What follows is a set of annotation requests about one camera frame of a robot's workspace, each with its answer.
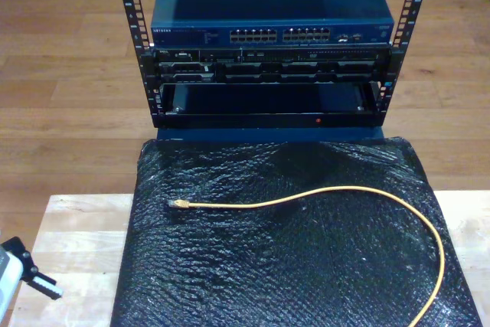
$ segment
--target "wooden floor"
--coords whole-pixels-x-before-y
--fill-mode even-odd
[[[435,189],[490,189],[489,19],[489,0],[424,0],[417,21],[384,131]],[[121,0],[0,0],[0,240],[31,247],[50,195],[133,191],[156,131],[129,41]]]

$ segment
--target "black bubble wrap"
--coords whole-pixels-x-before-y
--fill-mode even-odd
[[[433,290],[439,258],[430,231],[397,202],[343,191],[256,210],[168,206],[247,204],[329,185],[379,188],[420,209],[447,264],[419,326],[482,325],[417,155],[406,140],[386,139],[147,142],[111,326],[407,326]]]

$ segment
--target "network switch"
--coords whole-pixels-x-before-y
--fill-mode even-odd
[[[386,0],[156,0],[156,47],[387,44]]]

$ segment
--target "black rack frame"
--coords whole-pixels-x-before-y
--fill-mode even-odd
[[[122,0],[126,10],[126,17],[129,24],[132,42],[134,44],[136,57],[138,59],[139,69],[142,76],[142,81],[145,86],[145,92],[149,103],[149,109],[152,114],[152,119],[155,127],[165,128],[165,119],[162,116],[165,114],[165,106],[162,102],[162,95],[157,83],[155,69],[155,53],[152,52],[152,46],[149,41],[148,29],[145,23],[145,16],[142,9],[141,0]],[[379,94],[376,98],[377,112],[373,119],[366,119],[362,114],[349,116],[348,114],[338,114],[335,121],[329,119],[326,126],[382,126],[390,106],[394,88],[397,85],[400,75],[403,60],[407,53],[407,49],[412,38],[413,29],[420,12],[422,0],[405,0],[400,19],[397,23],[396,32],[392,45],[389,47],[390,57],[386,60],[385,72],[379,80]],[[310,115],[308,120],[301,119],[301,114],[285,114],[283,124],[281,126],[296,126],[296,127],[313,127],[318,126],[322,114]],[[270,119],[263,120],[266,116],[261,116],[262,122],[269,121],[266,126],[278,127],[277,119],[273,116]],[[233,121],[236,121],[236,116],[227,116],[223,119],[217,119],[216,116],[188,116],[174,114],[173,119],[177,119],[178,127],[207,127],[209,122],[213,127],[230,127],[233,126]],[[240,127],[254,127],[256,116],[240,115]]]

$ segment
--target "wooden table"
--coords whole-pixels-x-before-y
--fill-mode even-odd
[[[490,326],[490,191],[437,191],[476,306]],[[108,326],[132,195],[54,195],[34,245],[56,302],[22,285],[10,326]]]

